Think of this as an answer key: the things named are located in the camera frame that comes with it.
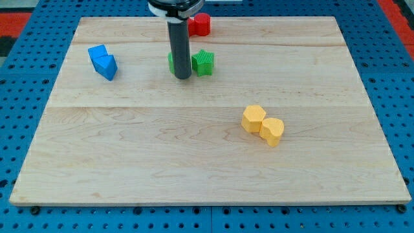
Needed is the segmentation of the black robot arm flange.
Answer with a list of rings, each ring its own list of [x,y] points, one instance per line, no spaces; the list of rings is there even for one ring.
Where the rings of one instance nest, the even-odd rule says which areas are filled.
[[[181,23],[196,14],[205,0],[148,0],[148,8],[155,16],[169,23]]]

